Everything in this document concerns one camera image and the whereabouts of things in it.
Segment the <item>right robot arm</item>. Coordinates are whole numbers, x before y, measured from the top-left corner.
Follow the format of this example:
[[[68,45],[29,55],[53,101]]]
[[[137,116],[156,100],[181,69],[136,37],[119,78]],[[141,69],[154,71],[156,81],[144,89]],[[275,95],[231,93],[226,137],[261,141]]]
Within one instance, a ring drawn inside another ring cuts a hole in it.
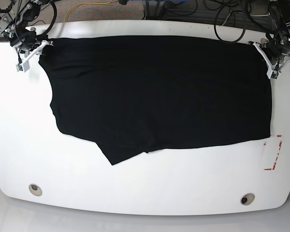
[[[27,27],[37,19],[44,5],[50,5],[54,14],[48,28],[37,34],[35,27]],[[57,13],[53,0],[12,0],[7,8],[0,8],[0,43],[9,43],[15,49],[18,71],[26,72],[29,60],[34,55],[40,55],[47,45],[53,45],[47,34],[55,24]]]

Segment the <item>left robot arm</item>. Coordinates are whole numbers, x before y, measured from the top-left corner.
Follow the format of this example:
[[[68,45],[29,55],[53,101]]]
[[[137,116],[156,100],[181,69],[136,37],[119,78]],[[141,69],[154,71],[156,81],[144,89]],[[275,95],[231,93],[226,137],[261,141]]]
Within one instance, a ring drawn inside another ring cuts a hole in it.
[[[261,54],[267,65],[269,79],[278,79],[286,63],[290,61],[290,0],[268,1],[268,15],[275,23],[275,29],[267,29],[256,22],[248,11],[248,2],[244,6],[247,18],[265,32],[265,39],[253,46]]]

